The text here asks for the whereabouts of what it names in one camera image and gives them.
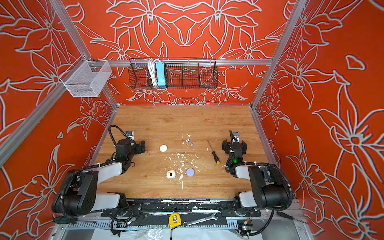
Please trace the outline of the white earbuds charging case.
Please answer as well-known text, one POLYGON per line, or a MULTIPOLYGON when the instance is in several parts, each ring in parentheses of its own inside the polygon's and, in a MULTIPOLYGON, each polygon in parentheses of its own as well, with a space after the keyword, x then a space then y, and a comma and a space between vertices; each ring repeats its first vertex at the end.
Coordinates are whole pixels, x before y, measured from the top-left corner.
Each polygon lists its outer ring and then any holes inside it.
POLYGON ((162 153, 165 153, 167 150, 168 150, 168 146, 167 145, 161 145, 159 147, 159 150, 162 152, 162 153))

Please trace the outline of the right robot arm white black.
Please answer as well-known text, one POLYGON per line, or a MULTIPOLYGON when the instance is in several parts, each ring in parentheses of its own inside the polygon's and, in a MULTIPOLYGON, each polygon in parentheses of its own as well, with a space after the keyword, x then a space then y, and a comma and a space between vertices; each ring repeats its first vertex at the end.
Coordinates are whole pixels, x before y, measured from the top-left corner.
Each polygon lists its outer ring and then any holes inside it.
POLYGON ((284 172, 275 164, 247 162, 247 144, 240 141, 239 133, 229 131, 230 140, 222 143, 229 156, 225 170, 234 178, 250 181, 251 190, 237 193, 234 197, 236 209, 255 208, 283 211, 293 203, 293 189, 284 172))

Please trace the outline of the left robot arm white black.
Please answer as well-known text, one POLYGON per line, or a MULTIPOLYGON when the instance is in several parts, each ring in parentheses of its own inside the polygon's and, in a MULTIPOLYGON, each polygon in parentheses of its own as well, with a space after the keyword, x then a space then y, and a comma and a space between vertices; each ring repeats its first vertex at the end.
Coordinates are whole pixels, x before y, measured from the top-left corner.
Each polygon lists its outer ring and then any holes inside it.
POLYGON ((133 167, 133 158, 146 152, 145 141, 136 142, 134 132, 111 125, 108 133, 115 152, 104 163, 68 171, 53 203, 52 212, 68 219, 98 211, 126 212, 129 205, 123 193, 98 193, 98 185, 118 177, 133 167))

